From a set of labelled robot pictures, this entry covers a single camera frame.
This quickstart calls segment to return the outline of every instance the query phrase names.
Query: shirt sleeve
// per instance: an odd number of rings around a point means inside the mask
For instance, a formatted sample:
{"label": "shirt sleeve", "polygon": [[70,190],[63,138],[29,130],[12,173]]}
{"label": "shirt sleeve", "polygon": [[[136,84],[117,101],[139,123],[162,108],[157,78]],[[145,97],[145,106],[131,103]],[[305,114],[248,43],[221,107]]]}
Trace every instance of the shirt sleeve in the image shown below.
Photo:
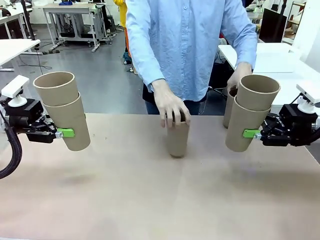
{"label": "shirt sleeve", "polygon": [[250,22],[241,0],[225,0],[221,32],[236,51],[236,65],[245,62],[254,69],[258,43],[256,26]]}
{"label": "shirt sleeve", "polygon": [[126,28],[133,65],[150,90],[151,83],[164,79],[158,60],[150,46],[149,0],[126,0]]}

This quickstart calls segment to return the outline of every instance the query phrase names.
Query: shirt cuff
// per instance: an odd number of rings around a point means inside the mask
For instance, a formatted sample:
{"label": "shirt cuff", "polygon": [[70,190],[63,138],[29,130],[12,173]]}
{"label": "shirt cuff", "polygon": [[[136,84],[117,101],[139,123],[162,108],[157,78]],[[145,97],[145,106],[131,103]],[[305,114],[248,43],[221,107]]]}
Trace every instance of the shirt cuff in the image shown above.
{"label": "shirt cuff", "polygon": [[256,66],[256,59],[257,59],[256,53],[252,54],[251,52],[243,52],[241,53],[241,55],[239,55],[236,61],[236,66],[238,66],[239,63],[248,63],[248,64],[251,64],[252,70],[253,70],[255,69],[255,66]]}
{"label": "shirt cuff", "polygon": [[144,73],[141,74],[141,77],[150,93],[154,92],[154,88],[152,87],[152,83],[154,81],[159,79],[165,79],[165,76],[163,75],[160,69],[151,69],[151,70],[144,71]]}

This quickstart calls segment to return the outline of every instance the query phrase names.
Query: light blue shirt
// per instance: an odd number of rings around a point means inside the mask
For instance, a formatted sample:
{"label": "light blue shirt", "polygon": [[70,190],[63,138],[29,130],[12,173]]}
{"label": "light blue shirt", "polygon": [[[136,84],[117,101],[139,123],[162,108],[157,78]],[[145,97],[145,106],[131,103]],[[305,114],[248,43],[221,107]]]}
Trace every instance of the light blue shirt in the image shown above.
{"label": "light blue shirt", "polygon": [[153,81],[165,79],[182,100],[200,101],[220,33],[235,48],[237,64],[255,66],[256,27],[242,0],[126,0],[126,5],[129,50],[149,90]]}

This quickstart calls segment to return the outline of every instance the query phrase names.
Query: paper cup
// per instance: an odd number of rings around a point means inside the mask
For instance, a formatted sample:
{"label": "paper cup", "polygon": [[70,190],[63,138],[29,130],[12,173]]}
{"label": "paper cup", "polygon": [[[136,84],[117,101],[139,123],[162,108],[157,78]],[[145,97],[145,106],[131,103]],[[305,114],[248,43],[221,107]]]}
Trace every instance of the paper cup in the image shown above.
{"label": "paper cup", "polygon": [[234,86],[228,92],[228,97],[226,100],[225,111],[223,116],[223,126],[227,129],[229,127],[232,105],[234,104],[235,96],[237,95],[237,88]]}
{"label": "paper cup", "polygon": [[280,84],[270,77],[248,75],[241,79],[237,102],[245,109],[264,111],[271,107],[280,88]]}
{"label": "paper cup", "polygon": [[238,103],[238,95],[233,100],[229,128],[226,134],[225,145],[234,152],[244,152],[248,149],[253,138],[243,137],[246,129],[259,129],[266,119],[271,107],[264,111],[245,109]]}
{"label": "paper cup", "polygon": [[175,124],[175,116],[173,115],[173,127],[167,128],[167,149],[169,154],[174,158],[183,158],[187,151],[189,136],[189,125],[186,123],[186,117],[181,112],[181,124]]}
{"label": "paper cup", "polygon": [[68,149],[81,151],[89,146],[90,136],[80,93],[78,98],[69,104],[62,106],[44,104],[44,107],[57,128],[74,130],[74,137],[63,137]]}
{"label": "paper cup", "polygon": [[50,72],[33,81],[42,102],[57,107],[74,102],[78,98],[75,75],[70,72]]}

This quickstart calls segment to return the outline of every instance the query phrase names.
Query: gray floor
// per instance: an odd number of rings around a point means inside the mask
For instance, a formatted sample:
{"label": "gray floor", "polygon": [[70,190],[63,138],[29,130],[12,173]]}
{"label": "gray floor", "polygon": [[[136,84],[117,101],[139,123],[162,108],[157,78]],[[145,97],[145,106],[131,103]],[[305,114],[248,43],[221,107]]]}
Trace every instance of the gray floor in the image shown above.
{"label": "gray floor", "polygon": [[[40,51],[47,51],[52,45],[47,45],[50,35],[44,25],[33,26],[38,31],[37,38],[41,40]],[[146,106],[142,100],[142,80],[133,73],[127,72],[129,66],[122,63],[125,49],[125,37],[119,32],[113,38],[113,44],[102,45],[95,53],[87,43],[60,46],[60,53],[41,55],[41,65],[52,69],[42,69],[43,73],[67,71],[75,74],[76,82],[81,92],[84,110],[87,113],[107,114],[146,114]],[[39,65],[36,55],[21,55],[28,65]],[[21,73],[30,78],[31,96],[39,99],[32,87],[32,81],[41,75],[39,67],[21,66]],[[1,72],[0,88],[11,81],[17,73]],[[208,99],[202,105],[203,115],[223,115],[226,101],[217,93],[211,91]],[[320,161],[320,144],[308,147],[315,158]]]}

